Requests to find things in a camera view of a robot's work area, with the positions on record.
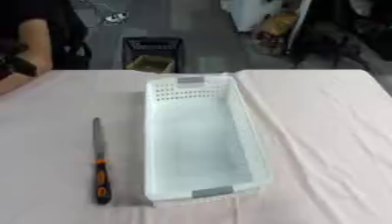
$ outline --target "person's arm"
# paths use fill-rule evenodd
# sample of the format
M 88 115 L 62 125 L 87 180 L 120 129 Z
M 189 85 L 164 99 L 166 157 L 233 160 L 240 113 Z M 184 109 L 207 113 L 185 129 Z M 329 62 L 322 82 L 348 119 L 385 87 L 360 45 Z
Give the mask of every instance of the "person's arm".
M 43 19 L 31 19 L 23 22 L 18 29 L 19 41 L 28 45 L 26 52 L 18 55 L 37 67 L 37 75 L 50 71 L 53 67 L 51 39 L 47 22 Z M 31 77 L 14 73 L 0 80 L 0 95 L 8 93 L 31 81 Z
M 19 26 L 19 41 L 28 46 L 19 57 L 30 61 L 37 67 L 37 75 L 53 68 L 51 37 L 44 19 L 27 20 Z

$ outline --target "black handle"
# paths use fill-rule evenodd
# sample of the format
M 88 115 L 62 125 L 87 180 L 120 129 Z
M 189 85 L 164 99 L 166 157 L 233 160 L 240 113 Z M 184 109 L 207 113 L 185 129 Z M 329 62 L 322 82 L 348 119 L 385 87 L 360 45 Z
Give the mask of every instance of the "black handle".
M 112 199 L 110 180 L 105 163 L 96 165 L 94 190 L 96 202 L 98 203 L 98 205 L 106 205 Z

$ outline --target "black crate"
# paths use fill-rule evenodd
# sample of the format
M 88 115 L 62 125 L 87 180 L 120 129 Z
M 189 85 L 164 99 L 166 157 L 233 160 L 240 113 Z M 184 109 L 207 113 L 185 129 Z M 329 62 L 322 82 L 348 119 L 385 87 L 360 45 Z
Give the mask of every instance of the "black crate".
M 181 38 L 122 39 L 122 68 L 143 55 L 171 58 L 175 62 L 174 72 L 178 74 L 184 72 L 185 47 Z

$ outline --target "table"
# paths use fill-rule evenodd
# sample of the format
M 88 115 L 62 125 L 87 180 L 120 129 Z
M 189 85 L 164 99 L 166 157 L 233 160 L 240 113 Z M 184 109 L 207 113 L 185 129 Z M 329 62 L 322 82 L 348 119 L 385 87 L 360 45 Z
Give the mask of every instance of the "table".
M 52 72 L 0 98 L 1 223 L 391 223 L 392 101 L 362 71 L 234 75 L 270 158 L 262 192 L 143 202 L 144 84 L 132 71 Z M 91 197 L 93 117 L 108 140 L 114 198 Z

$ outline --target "plastic crate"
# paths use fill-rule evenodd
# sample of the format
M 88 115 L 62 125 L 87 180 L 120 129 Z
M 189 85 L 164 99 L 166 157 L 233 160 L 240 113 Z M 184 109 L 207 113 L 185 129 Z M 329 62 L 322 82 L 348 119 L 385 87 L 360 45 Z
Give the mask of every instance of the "plastic crate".
M 122 39 L 122 68 L 142 55 L 171 58 L 174 60 L 174 73 L 184 72 L 185 47 L 181 38 Z
M 145 111 L 149 200 L 251 191 L 269 181 L 263 147 L 233 78 L 150 81 Z

